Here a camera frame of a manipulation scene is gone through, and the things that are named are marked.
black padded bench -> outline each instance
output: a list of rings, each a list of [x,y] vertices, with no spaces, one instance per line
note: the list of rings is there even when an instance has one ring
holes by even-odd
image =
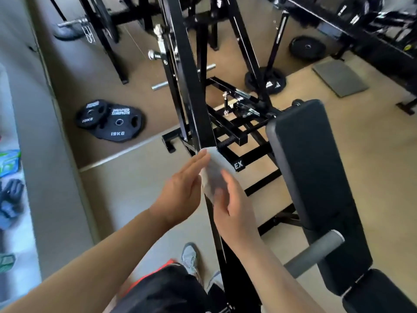
[[[318,263],[326,287],[348,313],[409,313],[417,307],[372,257],[321,101],[294,105],[268,123],[269,142],[309,244],[330,230],[345,243]]]

white cloth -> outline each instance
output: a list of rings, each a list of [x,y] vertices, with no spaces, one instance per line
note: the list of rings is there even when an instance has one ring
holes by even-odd
[[[227,159],[218,152],[216,147],[208,147],[206,149],[207,152],[210,153],[211,158],[207,167],[203,168],[200,173],[204,194],[208,197],[211,203],[214,203],[214,192],[217,188],[221,188],[227,194],[228,202],[227,184],[220,171],[222,169],[226,169],[233,175],[236,174],[236,171]]]

beige floor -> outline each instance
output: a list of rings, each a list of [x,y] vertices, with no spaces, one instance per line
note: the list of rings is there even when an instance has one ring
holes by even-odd
[[[283,108],[295,98],[318,98],[325,103],[373,267],[384,271],[417,303],[417,118],[395,107],[396,102],[409,96],[404,89],[358,57],[347,55],[347,64],[371,87],[369,90],[338,99],[306,67],[290,75],[288,87],[272,100]],[[188,159],[181,144],[177,142],[176,146],[177,152],[168,154],[156,136],[133,151],[81,173],[103,237],[153,203],[164,180]],[[238,179],[247,187],[273,169],[265,157],[238,173]],[[282,177],[251,200],[258,224],[291,202]],[[282,262],[307,246],[302,230],[289,225],[275,227],[263,239]],[[168,258],[178,258],[188,241],[196,242],[201,250],[207,283],[218,263],[204,202],[189,220],[152,247],[133,277],[153,271]],[[340,298],[326,290],[316,266],[298,280],[327,312],[344,312]]]
[[[69,20],[84,14],[78,0],[56,2]],[[112,11],[123,8],[118,0],[104,2]],[[265,65],[276,33],[276,24],[273,21],[278,22],[281,14],[267,0],[238,2],[258,62]],[[74,42],[56,40],[51,34],[51,26],[60,22],[60,17],[50,1],[29,0],[29,3],[35,31],[63,115],[65,130],[79,168],[112,156],[178,123],[169,89],[157,92],[151,90],[153,84],[166,80],[165,73],[160,61],[149,61],[147,58],[149,49],[157,49],[156,40],[141,30],[136,22],[120,26],[121,41],[113,45],[130,78],[129,84],[122,85],[101,44],[91,45],[85,39]],[[305,66],[305,63],[291,57],[287,49],[291,39],[301,34],[321,39],[328,45],[328,52],[334,52],[338,47],[334,41],[318,31],[304,30],[297,22],[289,20],[275,61],[275,66],[286,74]],[[193,39],[194,34],[190,33],[190,37]],[[228,22],[219,24],[219,44],[218,52],[211,49],[208,51],[208,63],[217,64],[217,68],[208,76],[216,75],[244,89],[243,76],[247,70]],[[118,144],[98,140],[87,131],[77,128],[73,123],[75,112],[82,105],[98,98],[143,110],[147,124],[140,136]],[[207,101],[212,106],[221,104],[221,92],[211,88]]]

forearm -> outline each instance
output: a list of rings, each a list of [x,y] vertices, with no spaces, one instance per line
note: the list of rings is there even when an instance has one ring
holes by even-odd
[[[3,312],[101,313],[146,252],[168,230],[159,216],[145,210]]]
[[[261,240],[237,256],[268,313],[324,313]]]

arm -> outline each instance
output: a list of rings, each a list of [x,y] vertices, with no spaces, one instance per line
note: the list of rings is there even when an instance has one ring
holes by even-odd
[[[252,204],[237,180],[226,170],[229,202],[216,190],[214,221],[220,235],[241,261],[268,313],[324,313],[291,277],[258,233]]]
[[[54,273],[2,313],[102,313],[152,245],[199,206],[199,173],[210,160],[200,152],[174,174],[161,195],[120,230]]]

